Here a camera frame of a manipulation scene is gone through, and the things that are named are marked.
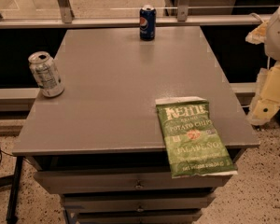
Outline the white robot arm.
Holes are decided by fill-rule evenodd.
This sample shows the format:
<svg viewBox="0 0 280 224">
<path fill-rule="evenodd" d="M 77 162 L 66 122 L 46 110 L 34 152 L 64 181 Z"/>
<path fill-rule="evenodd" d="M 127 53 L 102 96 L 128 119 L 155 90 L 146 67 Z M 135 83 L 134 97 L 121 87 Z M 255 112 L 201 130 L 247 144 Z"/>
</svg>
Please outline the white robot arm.
<svg viewBox="0 0 280 224">
<path fill-rule="evenodd" d="M 255 45 L 263 43 L 268 60 L 275 60 L 273 67 L 259 70 L 255 96 L 249 106 L 249 123 L 260 126 L 280 109 L 280 7 L 268 21 L 251 31 L 245 41 Z"/>
</svg>

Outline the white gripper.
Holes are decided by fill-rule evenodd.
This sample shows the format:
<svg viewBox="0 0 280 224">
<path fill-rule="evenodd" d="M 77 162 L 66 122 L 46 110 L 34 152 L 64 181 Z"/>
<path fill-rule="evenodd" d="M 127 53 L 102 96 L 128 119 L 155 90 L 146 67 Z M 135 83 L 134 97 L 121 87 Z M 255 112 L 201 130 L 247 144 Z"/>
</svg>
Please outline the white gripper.
<svg viewBox="0 0 280 224">
<path fill-rule="evenodd" d="M 261 126 L 269 122 L 280 109 L 280 61 L 268 71 L 258 99 L 252 99 L 247 114 L 251 125 Z"/>
</svg>

